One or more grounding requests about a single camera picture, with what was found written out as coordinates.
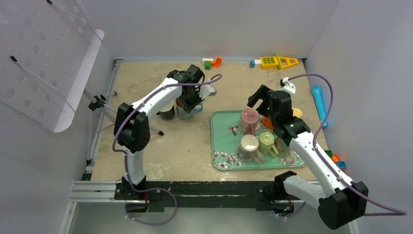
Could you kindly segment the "pale green faceted mug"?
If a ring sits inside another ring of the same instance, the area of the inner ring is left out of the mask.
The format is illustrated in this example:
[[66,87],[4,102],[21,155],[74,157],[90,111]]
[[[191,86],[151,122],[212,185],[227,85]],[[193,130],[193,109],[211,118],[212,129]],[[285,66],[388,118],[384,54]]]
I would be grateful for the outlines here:
[[277,157],[279,151],[275,146],[275,137],[270,132],[263,132],[257,136],[259,147],[258,156],[264,157],[266,155],[271,155],[272,157]]

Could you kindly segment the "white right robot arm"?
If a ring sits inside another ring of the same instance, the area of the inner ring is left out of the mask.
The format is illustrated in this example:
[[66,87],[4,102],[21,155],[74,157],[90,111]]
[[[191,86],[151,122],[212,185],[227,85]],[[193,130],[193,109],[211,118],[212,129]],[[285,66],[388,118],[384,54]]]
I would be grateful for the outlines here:
[[248,107],[253,107],[260,99],[258,113],[269,118],[276,136],[301,157],[319,182],[312,184],[288,171],[274,178],[271,194],[303,200],[317,209],[323,223],[331,230],[365,216],[367,186],[363,182],[355,183],[335,165],[317,143],[309,126],[293,115],[291,95],[285,90],[274,91],[261,85],[248,98]]

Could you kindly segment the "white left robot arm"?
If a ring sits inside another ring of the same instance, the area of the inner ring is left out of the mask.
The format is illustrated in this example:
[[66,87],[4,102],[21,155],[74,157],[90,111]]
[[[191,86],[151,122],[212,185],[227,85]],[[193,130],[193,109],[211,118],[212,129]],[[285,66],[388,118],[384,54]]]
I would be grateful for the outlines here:
[[178,102],[185,113],[191,113],[206,97],[217,91],[212,86],[222,78],[216,74],[209,80],[197,66],[191,65],[185,71],[173,70],[160,85],[133,104],[122,103],[117,110],[114,124],[112,149],[124,155],[125,174],[129,183],[126,193],[132,199],[140,199],[147,189],[143,169],[143,150],[150,141],[150,121],[168,104]]

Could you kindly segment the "dark green mug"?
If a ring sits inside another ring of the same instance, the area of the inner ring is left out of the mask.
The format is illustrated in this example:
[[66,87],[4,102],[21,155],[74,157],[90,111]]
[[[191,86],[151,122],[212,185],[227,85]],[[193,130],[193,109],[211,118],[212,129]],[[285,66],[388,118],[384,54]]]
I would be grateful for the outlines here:
[[169,102],[157,114],[165,121],[172,120],[175,116],[175,107],[173,102]]

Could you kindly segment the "orange mug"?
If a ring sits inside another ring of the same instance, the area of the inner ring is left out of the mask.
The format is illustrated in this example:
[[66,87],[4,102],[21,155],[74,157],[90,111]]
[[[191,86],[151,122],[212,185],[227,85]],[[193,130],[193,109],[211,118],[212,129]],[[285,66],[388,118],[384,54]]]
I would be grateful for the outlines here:
[[271,120],[267,117],[262,117],[261,123],[263,125],[264,128],[269,129],[269,130],[273,130],[274,127],[271,123]]

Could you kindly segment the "cream floral mug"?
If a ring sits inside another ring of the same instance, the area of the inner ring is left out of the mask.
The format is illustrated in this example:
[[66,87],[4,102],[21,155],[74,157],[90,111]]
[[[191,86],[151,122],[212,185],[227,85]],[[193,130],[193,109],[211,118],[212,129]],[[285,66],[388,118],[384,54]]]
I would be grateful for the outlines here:
[[259,141],[254,135],[245,135],[241,138],[236,149],[236,157],[241,163],[250,163],[255,161],[262,164],[265,159],[259,151]]

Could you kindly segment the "pink ghost mug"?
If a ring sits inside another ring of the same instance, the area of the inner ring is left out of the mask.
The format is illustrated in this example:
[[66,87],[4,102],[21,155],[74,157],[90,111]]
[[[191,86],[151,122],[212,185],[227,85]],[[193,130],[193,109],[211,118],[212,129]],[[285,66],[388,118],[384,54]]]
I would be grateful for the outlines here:
[[259,113],[251,108],[244,109],[241,112],[238,130],[242,135],[256,135],[256,127],[259,123]]

